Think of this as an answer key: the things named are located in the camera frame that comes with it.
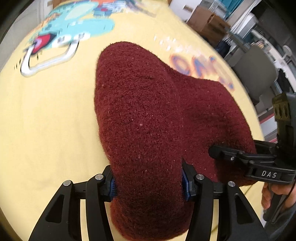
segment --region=dark red fabric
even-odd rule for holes
[[[253,184],[208,155],[213,144],[255,153],[249,126],[218,82],[182,75],[142,47],[119,42],[100,55],[95,112],[118,196],[112,222],[130,240],[166,240],[189,227],[181,157],[214,181]]]

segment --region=gray chair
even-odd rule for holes
[[[278,71],[270,57],[256,45],[251,46],[232,69],[254,104],[278,78]]]

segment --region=red cartoon mouth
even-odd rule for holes
[[[35,47],[33,49],[32,54],[36,54],[39,50],[46,47],[57,35],[56,34],[45,34],[45,35],[39,35],[34,40]]]

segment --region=silver screw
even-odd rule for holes
[[[63,182],[63,185],[64,186],[69,186],[71,184],[71,181],[70,180],[67,180],[67,181],[64,181]]]
[[[104,178],[103,174],[98,174],[95,176],[95,179],[97,179],[97,180],[102,180],[103,178]]]
[[[229,181],[228,182],[228,185],[231,186],[231,187],[234,187],[235,186],[235,183],[233,181]]]
[[[204,176],[203,174],[197,174],[197,175],[196,175],[196,178],[197,178],[198,180],[203,180],[203,179],[205,178],[205,176]]]

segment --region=gray sleeve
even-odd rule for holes
[[[265,229],[270,241],[275,241],[280,236],[280,234],[282,233],[284,228],[287,226],[287,224],[291,220],[295,211],[296,211],[296,203],[292,207],[290,207],[289,209],[287,209],[286,211],[281,213],[276,218],[275,222],[273,222],[273,223],[267,222],[266,223],[264,229]]]

